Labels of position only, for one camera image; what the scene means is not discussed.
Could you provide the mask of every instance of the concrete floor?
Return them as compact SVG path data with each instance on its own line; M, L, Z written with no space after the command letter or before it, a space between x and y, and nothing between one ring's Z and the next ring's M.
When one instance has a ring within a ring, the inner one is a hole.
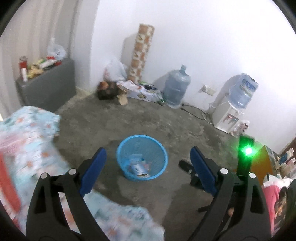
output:
M199 110L187 107L201 117ZM185 241L204 214L197 209L210 204L211 195L189 186L190 177L178 168L198 146L205 157L235 169L238 140L182 110L129 99L100 101L95 96L74 98L58 114L60 137L56 145L73 167L92 157L99 147L107 150L107 163L94 188L121 205L142 206L165 228L166 240ZM151 181L131 182L116 162L120 142L135 134L149 135L166 148L169 163L165 172Z

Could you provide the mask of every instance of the wall socket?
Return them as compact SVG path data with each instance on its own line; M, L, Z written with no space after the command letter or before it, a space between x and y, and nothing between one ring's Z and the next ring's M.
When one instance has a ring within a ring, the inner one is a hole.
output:
M207 85L204 85L201 91L207 93L210 96L214 96L214 94L216 93L214 89L212 89L210 86L207 86Z

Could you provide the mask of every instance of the white plastic bag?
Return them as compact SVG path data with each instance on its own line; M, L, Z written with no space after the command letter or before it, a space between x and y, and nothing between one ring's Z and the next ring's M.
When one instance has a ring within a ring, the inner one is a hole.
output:
M104 70L105 81L125 81L127 78L126 74L127 66L121 63L117 58L111 60Z
M53 56L56 60L60 61L66 58L66 54L63 46L55 44L55 38L51 38L47 47L47 56Z

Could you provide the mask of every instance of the rolled wallpaper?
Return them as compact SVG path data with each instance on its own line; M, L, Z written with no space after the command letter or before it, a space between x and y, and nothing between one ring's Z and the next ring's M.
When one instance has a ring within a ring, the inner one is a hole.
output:
M133 59L128 75L128 80L135 84L141 81L142 71L145 67L147 54L154 34L154 27L151 25L140 24L136 37L136 44L133 52Z

